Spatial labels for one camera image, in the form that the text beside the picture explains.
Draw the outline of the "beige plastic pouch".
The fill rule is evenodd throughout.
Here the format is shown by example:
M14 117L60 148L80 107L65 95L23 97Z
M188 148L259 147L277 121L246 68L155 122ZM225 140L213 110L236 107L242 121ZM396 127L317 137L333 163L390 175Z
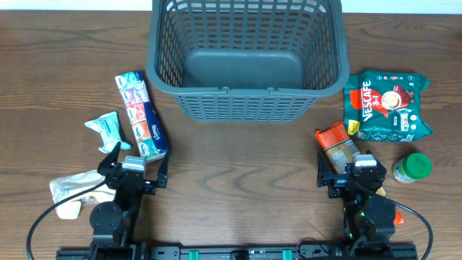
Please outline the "beige plastic pouch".
M90 189L104 180L105 177L96 170L57 178L49 184L53 202L58 203L63 199ZM112 201L115 195L115 190L104 185L58 206L56 213L61 219L75 220L79 216L81 207Z

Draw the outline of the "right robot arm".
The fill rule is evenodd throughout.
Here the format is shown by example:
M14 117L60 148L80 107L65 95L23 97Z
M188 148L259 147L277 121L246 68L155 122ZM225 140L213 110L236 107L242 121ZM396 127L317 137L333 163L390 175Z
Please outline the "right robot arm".
M344 235L340 248L347 257L392 257L396 207L377 194L387 170L370 151L355 155L343 173L333 173L322 152L317 154L318 187L330 199L342 200Z

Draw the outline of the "green Nescafe coffee bag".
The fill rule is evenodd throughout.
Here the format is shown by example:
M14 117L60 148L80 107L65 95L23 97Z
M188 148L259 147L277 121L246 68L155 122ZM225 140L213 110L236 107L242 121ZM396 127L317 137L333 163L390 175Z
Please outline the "green Nescafe coffee bag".
M415 73L367 70L344 88L346 132L371 142L413 142L432 134L421 117L421 95L430 85Z

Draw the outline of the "green lid jar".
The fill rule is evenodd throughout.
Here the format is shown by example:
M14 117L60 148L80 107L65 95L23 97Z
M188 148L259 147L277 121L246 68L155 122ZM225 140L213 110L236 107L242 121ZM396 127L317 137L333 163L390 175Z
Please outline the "green lid jar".
M413 183L428 177L432 172L432 162L422 153L412 153L393 164L393 176L402 183Z

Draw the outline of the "teal wet wipes pack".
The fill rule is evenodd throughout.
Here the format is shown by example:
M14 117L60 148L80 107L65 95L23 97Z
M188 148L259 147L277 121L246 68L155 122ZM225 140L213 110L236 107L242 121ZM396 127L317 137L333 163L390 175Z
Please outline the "teal wet wipes pack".
M100 134L103 145L98 149L102 153L110 153L117 143L121 143L122 150L131 149L131 145L121 138L120 124L116 111L103 114L99 118L85 122L84 125Z

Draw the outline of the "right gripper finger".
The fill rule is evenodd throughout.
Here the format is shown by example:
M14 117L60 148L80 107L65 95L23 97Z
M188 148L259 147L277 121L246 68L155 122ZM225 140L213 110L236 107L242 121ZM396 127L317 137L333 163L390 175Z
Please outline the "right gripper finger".
M374 156L370 149L366 151L366 155L370 159L369 166L375 168L380 177L385 177L387 173L386 168L380 163L376 156Z
M318 188L327 186L331 181L331 169L321 152L317 154L318 174L316 185Z

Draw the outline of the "orange pasta packet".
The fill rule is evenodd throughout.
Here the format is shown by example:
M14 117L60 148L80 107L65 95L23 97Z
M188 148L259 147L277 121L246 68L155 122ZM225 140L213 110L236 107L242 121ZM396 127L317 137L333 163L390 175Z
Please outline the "orange pasta packet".
M347 163L353 163L353 156L361 154L357 146L344 129L344 123L337 121L325 131L317 130L315 138L323 149L323 156L331 169L331 173L343 174ZM374 194L386 196L385 190L381 187ZM337 199L353 200L354 192L348 191L346 197Z

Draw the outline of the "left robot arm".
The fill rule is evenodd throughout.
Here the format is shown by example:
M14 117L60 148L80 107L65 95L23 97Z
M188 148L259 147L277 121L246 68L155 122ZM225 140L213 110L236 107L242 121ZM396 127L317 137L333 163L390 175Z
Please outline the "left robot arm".
M167 186L167 166L170 151L167 151L157 171L157 179L147 180L147 161L143 157L127 156L118 161L121 143L97 167L105 177L105 185L115 191L112 201L98 204L91 212L93 229L90 254L96 259L145 260L150 259L150 250L145 242L134 240L136 222L144 195L154 195L157 189Z

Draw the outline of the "Kleenex tissue multipack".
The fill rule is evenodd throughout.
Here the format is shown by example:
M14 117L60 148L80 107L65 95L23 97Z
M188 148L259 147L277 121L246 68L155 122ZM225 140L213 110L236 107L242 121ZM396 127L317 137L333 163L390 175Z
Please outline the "Kleenex tissue multipack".
M115 83L125 104L139 154L148 163L162 159L168 152L167 140L150 102L142 72L115 76Z

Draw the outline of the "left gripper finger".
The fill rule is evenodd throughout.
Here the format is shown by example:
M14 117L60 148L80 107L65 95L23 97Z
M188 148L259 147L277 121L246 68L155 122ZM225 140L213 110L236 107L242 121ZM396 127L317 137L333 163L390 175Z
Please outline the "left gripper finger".
M119 166L118 156L121 149L121 142L118 142L113 150L100 162L97 172L102 176L110 176Z
M157 184L157 188L159 189L165 189L167 187L167 180L168 180L167 172L168 172L169 159L170 159L170 150L168 150L165 153L165 156L163 157L160 167L157 171L156 184Z

